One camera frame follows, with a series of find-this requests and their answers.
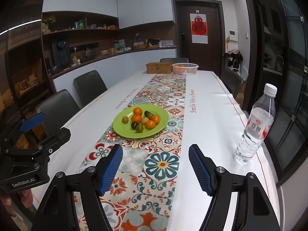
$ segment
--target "dark wooden door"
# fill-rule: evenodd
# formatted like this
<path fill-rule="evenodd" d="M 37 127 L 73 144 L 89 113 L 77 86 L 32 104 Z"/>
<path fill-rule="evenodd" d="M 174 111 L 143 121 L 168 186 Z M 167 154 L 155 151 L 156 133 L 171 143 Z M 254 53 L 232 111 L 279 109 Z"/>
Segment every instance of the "dark wooden door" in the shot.
<path fill-rule="evenodd" d="M 190 14 L 206 15 L 208 43 L 192 43 Z M 213 71 L 221 74 L 222 37 L 219 8 L 215 6 L 178 6 L 179 40 L 181 57 L 188 58 L 190 63 L 199 65 L 199 70 Z"/>

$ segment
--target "dining table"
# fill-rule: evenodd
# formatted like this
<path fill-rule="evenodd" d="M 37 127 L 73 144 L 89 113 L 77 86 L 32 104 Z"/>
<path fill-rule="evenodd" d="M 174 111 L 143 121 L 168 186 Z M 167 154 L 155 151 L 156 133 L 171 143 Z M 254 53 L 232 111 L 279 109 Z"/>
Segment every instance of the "dining table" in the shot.
<path fill-rule="evenodd" d="M 141 104 L 163 107 L 169 115 L 159 133 L 130 139 L 118 135 L 112 122 L 122 110 Z M 198 231 L 211 197 L 202 191 L 188 158 L 197 144 L 204 156 L 230 173 L 258 177 L 280 222 L 278 194 L 262 147 L 247 164 L 234 158 L 247 117 L 218 76 L 137 72 L 81 109 L 64 127 L 70 140 L 50 156 L 50 180 L 95 166 L 115 144 L 123 159 L 110 190 L 100 201 L 114 231 Z M 48 183 L 33 188 L 38 208 Z M 80 230 L 88 230 L 80 193 L 74 193 Z M 231 230 L 237 202 L 233 192 L 224 230 Z"/>

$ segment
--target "hand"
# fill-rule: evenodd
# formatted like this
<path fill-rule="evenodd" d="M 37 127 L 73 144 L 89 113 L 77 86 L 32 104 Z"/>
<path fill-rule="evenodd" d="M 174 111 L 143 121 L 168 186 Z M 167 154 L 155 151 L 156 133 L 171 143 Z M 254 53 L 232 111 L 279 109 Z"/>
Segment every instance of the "hand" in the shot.
<path fill-rule="evenodd" d="M 10 196 L 3 193 L 3 194 L 0 194 L 0 199 L 1 199 L 4 207 L 6 208 L 7 212 L 11 216 L 15 217 L 16 213 L 14 212 L 14 210 L 11 207 L 12 206 L 12 200 L 11 200 Z M 31 189 L 21 191 L 20 200 L 26 208 L 30 207 L 31 204 L 33 203 L 33 196 L 32 196 Z"/>

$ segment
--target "chair backrest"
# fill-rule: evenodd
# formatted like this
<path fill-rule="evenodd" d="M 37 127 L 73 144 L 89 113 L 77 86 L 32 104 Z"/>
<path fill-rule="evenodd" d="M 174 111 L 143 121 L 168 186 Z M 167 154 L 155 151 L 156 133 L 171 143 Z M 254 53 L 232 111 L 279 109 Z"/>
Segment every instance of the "chair backrest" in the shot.
<path fill-rule="evenodd" d="M 172 64 L 175 63 L 189 63 L 187 58 L 162 58 L 160 62 L 172 62 Z"/>
<path fill-rule="evenodd" d="M 47 136 L 52 136 L 79 110 L 79 106 L 66 89 L 52 95 L 36 107 L 38 113 L 45 114 L 43 127 Z"/>
<path fill-rule="evenodd" d="M 103 79 L 96 70 L 78 76 L 74 79 L 74 84 L 83 107 L 107 91 Z"/>
<path fill-rule="evenodd" d="M 229 68 L 225 68 L 221 71 L 220 79 L 232 96 L 236 98 L 242 87 L 243 78 L 237 72 L 234 72 Z"/>

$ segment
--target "bottle label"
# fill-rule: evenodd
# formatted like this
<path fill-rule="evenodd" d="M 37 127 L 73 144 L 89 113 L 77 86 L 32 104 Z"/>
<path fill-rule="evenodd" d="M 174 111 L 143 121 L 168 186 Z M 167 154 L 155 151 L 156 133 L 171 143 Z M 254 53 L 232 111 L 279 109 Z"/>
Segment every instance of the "bottle label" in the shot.
<path fill-rule="evenodd" d="M 268 125 L 268 122 L 262 121 L 252 114 L 248 119 L 246 131 L 256 139 L 262 140 L 266 137 L 270 127 L 271 125 Z"/>

